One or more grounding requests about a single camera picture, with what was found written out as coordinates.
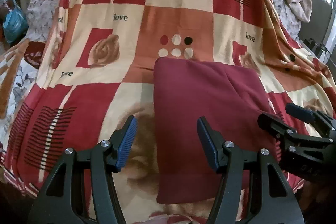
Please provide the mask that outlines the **blue plastic bag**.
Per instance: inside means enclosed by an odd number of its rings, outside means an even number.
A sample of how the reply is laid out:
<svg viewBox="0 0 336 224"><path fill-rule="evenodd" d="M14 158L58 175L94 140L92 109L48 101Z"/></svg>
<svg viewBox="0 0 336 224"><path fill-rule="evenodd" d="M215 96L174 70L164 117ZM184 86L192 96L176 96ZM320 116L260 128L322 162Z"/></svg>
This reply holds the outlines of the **blue plastic bag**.
<svg viewBox="0 0 336 224"><path fill-rule="evenodd" d="M15 0L1 0L1 25L5 40L11 46L25 36L29 25Z"/></svg>

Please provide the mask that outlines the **floral white bedsheet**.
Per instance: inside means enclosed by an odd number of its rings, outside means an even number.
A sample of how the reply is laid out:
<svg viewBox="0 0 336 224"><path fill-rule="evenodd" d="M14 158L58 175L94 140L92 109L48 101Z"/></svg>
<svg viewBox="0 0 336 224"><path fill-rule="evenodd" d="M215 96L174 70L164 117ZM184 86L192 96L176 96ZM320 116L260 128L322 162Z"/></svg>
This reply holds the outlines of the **floral white bedsheet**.
<svg viewBox="0 0 336 224"><path fill-rule="evenodd" d="M27 23L29 25L25 36L19 39L19 42L26 38L36 42L46 42L54 21L55 10L58 4L59 0L30 0L26 7L19 5L26 16ZM5 38L2 25L1 37ZM19 42L12 46L10 45L9 49L16 46ZM26 61L21 61L19 71L10 94L6 116L4 119L1 119L1 141L4 141L9 136L10 124L17 106L19 102L21 102L21 99L30 84L35 80L37 71L38 69L28 65Z"/></svg>

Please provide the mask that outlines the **orange brown patterned quilt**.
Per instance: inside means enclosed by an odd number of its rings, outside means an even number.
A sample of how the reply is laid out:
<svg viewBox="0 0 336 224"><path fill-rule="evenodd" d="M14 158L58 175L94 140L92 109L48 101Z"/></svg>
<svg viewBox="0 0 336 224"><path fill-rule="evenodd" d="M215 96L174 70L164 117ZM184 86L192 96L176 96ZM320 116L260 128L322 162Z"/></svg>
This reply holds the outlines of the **orange brown patterned quilt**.
<svg viewBox="0 0 336 224"><path fill-rule="evenodd" d="M39 69L46 42L26 38L1 55L1 119L4 119L9 105L10 94L22 60Z"/></svg>

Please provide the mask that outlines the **red cream patchwork blanket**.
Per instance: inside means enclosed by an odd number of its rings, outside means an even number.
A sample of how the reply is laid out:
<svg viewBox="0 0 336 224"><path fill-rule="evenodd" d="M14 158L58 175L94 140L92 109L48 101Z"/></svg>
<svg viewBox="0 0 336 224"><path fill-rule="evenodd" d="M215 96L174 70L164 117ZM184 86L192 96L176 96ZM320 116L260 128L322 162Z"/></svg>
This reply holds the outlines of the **red cream patchwork blanket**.
<svg viewBox="0 0 336 224"><path fill-rule="evenodd" d="M272 0L60 0L35 80L1 141L1 171L35 198L62 152L85 150L137 118L125 168L113 176L127 223L205 223L214 198L157 201L154 65L160 58L253 69L272 113L311 126L288 103L335 116L329 68L293 40Z"/></svg>

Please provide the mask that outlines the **maroon red sweater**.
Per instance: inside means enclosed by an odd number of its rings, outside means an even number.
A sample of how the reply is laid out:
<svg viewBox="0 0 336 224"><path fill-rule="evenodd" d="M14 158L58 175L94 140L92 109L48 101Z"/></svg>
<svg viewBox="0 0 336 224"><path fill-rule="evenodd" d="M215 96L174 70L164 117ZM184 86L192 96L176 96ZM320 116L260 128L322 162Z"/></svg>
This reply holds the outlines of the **maroon red sweater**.
<svg viewBox="0 0 336 224"><path fill-rule="evenodd" d="M158 59L154 65L157 201L194 203L217 195L221 178L209 166L198 137L200 117L241 149L266 148L274 155L275 140L257 124L261 113L272 113L272 108L253 69Z"/></svg>

